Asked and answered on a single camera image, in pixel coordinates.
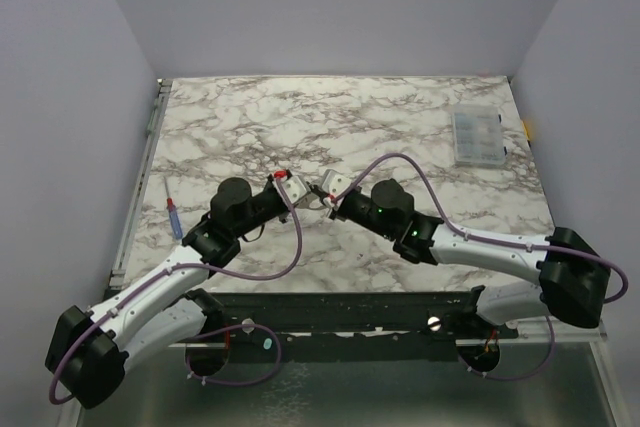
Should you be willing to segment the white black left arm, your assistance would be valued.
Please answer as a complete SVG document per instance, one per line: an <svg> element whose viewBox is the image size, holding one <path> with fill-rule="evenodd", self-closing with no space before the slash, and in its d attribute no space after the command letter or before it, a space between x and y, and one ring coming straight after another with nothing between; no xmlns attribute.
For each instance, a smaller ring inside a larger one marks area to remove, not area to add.
<svg viewBox="0 0 640 427"><path fill-rule="evenodd" d="M181 244L151 272L114 297L86 310L67 309L58 319L45 359L53 379L49 400L63 404L56 388L93 408L120 386L127 373L169 345L220 332L215 302L193 292L240 252L240 240L272 219L295 217L311 193L301 177L278 171L254 194L238 177L224 180L210 209Z"/></svg>

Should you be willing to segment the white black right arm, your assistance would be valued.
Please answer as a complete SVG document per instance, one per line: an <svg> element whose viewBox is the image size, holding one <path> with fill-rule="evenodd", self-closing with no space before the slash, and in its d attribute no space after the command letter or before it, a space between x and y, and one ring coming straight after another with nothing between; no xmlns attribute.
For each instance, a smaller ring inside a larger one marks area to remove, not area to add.
<svg viewBox="0 0 640 427"><path fill-rule="evenodd" d="M333 175L312 191L331 208L330 218L386 238L410 263L464 265L515 277L512 284L475 288L475 304L459 314L461 330L469 337L481 338L494 326L538 316L586 329L600 323L610 270L571 229L515 236L449 226L418 212L413 196L393 179L364 194L360 188L349 190L344 177Z"/></svg>

